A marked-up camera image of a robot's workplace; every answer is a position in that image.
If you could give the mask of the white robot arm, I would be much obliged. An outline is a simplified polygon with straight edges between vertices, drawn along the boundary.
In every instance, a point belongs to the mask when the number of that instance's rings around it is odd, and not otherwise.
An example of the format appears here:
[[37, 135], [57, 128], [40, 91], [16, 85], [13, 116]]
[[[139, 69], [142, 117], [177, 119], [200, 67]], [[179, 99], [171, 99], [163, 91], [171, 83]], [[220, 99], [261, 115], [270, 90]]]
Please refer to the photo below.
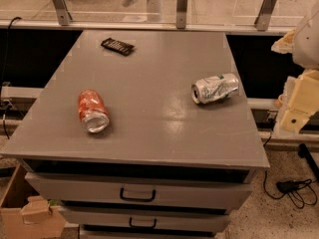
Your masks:
[[292, 54], [304, 72], [294, 80], [280, 127], [299, 132], [319, 111], [319, 3], [316, 2], [298, 26], [271, 47], [279, 54]]

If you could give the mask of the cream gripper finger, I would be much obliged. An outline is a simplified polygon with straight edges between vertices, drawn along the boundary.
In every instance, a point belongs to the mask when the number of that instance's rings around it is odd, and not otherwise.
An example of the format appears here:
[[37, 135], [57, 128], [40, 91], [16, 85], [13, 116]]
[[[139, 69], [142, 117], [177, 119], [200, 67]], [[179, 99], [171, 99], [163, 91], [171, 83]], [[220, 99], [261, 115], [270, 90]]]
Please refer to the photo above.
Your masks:
[[293, 51], [295, 29], [287, 32], [282, 38], [275, 41], [271, 47], [271, 51], [279, 54], [288, 54]]
[[319, 111], [319, 71], [305, 70], [295, 81], [280, 122], [284, 130], [298, 133]]

